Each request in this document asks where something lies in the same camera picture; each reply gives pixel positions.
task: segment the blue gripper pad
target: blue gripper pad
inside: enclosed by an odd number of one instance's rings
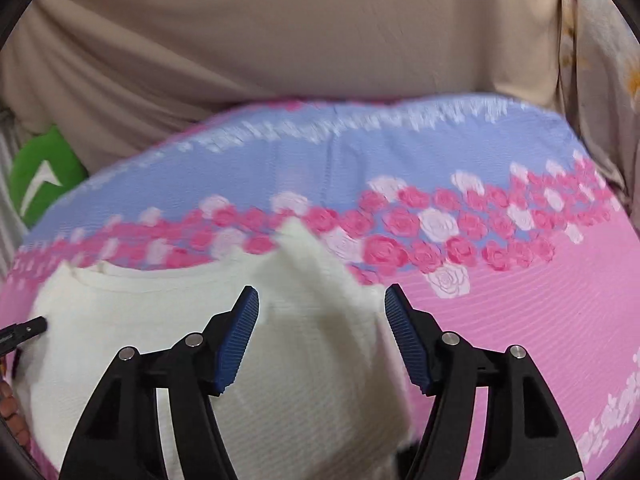
[[[385,314],[396,338],[404,366],[409,373],[411,382],[420,387],[423,394],[427,393],[431,384],[429,362],[418,334],[409,318],[408,308],[393,288],[389,287],[385,293]]]
[[[229,313],[231,322],[218,348],[214,385],[222,393],[236,380],[242,357],[258,319],[258,292],[246,286]]]

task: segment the floral bedsheet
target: floral bedsheet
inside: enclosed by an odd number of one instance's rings
[[[499,96],[214,117],[59,200],[18,252],[0,326],[28,318],[63,259],[165,269],[238,245],[261,254],[288,216],[361,283],[400,283],[443,328],[525,346],[587,478],[623,445],[640,410],[640,242],[564,119]],[[431,401],[415,388],[410,399],[419,435]],[[463,480],[485,411],[478,402]]]

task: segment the metal screw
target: metal screw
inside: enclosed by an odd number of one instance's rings
[[[202,337],[202,334],[198,334],[198,333],[189,334],[184,340],[186,345],[191,347],[200,346],[203,341],[204,341],[204,338]]]
[[[118,357],[120,358],[121,361],[128,361],[135,354],[136,354],[136,351],[132,347],[125,346],[122,350],[118,352]]]
[[[513,345],[509,348],[509,352],[511,352],[511,355],[516,359],[524,359],[527,356],[527,351],[520,345]]]
[[[455,332],[445,332],[442,334],[442,342],[445,345],[455,346],[460,342],[460,336]]]

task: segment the green pillow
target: green pillow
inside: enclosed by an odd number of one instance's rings
[[[9,175],[9,197],[28,228],[88,173],[56,126],[18,152]]]

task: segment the white cloth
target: white cloth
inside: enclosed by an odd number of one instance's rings
[[[278,241],[270,254],[237,250],[183,270],[62,263],[33,313],[49,329],[25,346],[15,385],[53,465],[62,465],[82,410],[120,348],[170,348],[229,310],[249,284],[260,295],[258,321],[235,383],[212,398],[238,478],[395,478],[410,416],[384,290],[357,284],[297,219]],[[166,391],[158,400],[168,474],[181,478]]]

